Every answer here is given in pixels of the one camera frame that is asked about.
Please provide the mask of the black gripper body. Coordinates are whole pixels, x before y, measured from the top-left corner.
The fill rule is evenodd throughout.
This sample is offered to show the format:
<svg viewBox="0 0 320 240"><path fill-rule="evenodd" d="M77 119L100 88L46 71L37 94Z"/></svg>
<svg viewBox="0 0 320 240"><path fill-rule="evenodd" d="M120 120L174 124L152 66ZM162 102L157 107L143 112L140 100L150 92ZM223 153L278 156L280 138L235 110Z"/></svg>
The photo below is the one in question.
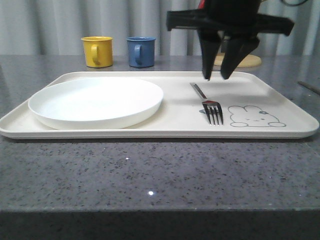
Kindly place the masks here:
<svg viewBox="0 0 320 240"><path fill-rule="evenodd" d="M259 13L259 0L204 0L203 7L168 11L166 27L197 30L200 39L254 37L258 33L290 35L294 22L285 17Z"/></svg>

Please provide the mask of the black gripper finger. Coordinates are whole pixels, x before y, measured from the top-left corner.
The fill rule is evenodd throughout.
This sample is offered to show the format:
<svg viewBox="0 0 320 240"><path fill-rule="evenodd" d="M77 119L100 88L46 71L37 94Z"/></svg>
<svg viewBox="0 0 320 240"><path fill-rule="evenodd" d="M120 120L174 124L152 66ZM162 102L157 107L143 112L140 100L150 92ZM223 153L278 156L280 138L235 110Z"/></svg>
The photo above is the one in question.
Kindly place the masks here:
<svg viewBox="0 0 320 240"><path fill-rule="evenodd" d="M216 31L198 31L198 37L202 56L202 74L206 80L210 80L221 38Z"/></svg>
<svg viewBox="0 0 320 240"><path fill-rule="evenodd" d="M227 43L220 73L227 80L241 61L259 45L256 35L233 35Z"/></svg>

